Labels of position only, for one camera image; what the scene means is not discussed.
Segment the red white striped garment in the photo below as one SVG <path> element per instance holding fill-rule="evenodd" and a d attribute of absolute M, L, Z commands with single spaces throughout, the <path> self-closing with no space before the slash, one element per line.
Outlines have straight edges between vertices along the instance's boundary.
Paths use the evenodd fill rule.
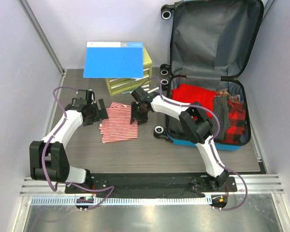
<path fill-rule="evenodd" d="M 103 143 L 114 143 L 138 138 L 138 123 L 131 121 L 131 106 L 111 102 L 106 109 L 108 118 L 99 126 Z"/>

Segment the dark pinstriped shirt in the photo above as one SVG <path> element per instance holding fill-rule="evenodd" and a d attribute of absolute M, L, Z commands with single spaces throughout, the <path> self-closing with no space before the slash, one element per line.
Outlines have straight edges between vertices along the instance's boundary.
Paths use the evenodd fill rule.
<path fill-rule="evenodd" d="M 222 141 L 225 138 L 227 129 L 231 128 L 227 97 L 215 97 L 213 99 L 212 112 L 217 116 L 220 122 L 220 131 L 215 140 Z M 180 121 L 174 119 L 173 117 L 169 118 L 168 129 L 178 134 L 184 134 Z"/>

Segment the blue suitcase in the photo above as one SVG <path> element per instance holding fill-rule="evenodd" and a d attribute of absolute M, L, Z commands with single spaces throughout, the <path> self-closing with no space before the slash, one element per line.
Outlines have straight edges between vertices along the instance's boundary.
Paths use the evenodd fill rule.
<path fill-rule="evenodd" d="M 181 0 L 165 4 L 161 18 L 171 19 L 170 62 L 160 73 L 170 76 L 167 96 L 180 84 L 240 94 L 246 104 L 240 143 L 215 140 L 217 149 L 236 151 L 251 138 L 247 98 L 238 77 L 244 71 L 263 18 L 260 0 Z"/>

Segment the brown plaid shirt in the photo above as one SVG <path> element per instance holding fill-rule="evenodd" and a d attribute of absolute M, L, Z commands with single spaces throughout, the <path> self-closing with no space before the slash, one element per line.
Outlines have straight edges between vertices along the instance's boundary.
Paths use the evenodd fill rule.
<path fill-rule="evenodd" d="M 240 103 L 241 102 L 240 94 L 232 95 L 226 90 L 217 91 L 216 97 L 226 97 L 228 101 L 231 101 L 233 103 Z"/>

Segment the red black checked shirt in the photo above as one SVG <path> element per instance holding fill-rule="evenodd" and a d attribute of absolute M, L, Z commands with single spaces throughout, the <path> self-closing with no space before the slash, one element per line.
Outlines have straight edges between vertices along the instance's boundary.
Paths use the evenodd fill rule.
<path fill-rule="evenodd" d="M 231 127 L 226 130 L 225 142 L 230 144 L 240 143 L 240 138 L 245 132 L 246 104 L 227 101 Z"/>

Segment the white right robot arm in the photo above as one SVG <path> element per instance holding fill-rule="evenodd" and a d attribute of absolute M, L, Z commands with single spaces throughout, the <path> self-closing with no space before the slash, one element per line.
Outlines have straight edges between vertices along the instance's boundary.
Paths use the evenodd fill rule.
<path fill-rule="evenodd" d="M 215 147 L 214 138 L 219 131 L 213 131 L 213 124 L 208 116 L 217 120 L 209 109 L 194 104 L 182 103 L 166 98 L 162 93 L 146 92 L 141 87 L 131 92 L 135 99 L 131 103 L 131 122 L 148 120 L 148 112 L 158 112 L 178 120 L 188 141 L 199 150 L 205 163 L 208 185 L 213 191 L 220 191 L 226 185 L 229 173 L 221 162 Z"/>

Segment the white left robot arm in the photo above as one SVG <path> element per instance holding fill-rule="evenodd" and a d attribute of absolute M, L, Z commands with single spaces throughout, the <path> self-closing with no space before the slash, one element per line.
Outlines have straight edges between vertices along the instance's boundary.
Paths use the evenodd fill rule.
<path fill-rule="evenodd" d="M 93 180 L 88 169 L 69 164 L 65 147 L 80 126 L 89 126 L 108 118 L 103 99 L 96 100 L 92 90 L 77 90 L 77 96 L 62 106 L 62 117 L 41 140 L 29 146 L 30 176 L 47 181 L 53 191 L 59 183 L 77 187 L 82 193 L 92 190 Z"/>

